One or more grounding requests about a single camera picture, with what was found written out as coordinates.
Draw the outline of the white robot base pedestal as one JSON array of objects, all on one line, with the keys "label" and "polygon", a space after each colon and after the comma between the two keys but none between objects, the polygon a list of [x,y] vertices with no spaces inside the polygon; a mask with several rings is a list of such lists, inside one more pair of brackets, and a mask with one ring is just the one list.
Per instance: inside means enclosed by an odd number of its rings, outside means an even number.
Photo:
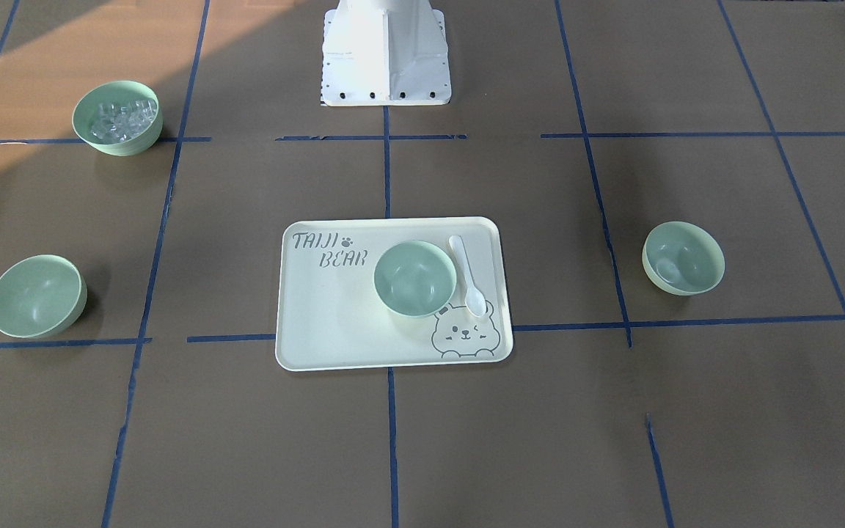
[{"label": "white robot base pedestal", "polygon": [[445,17],[429,1],[340,1],[324,14],[321,50],[323,105],[452,100]]}]

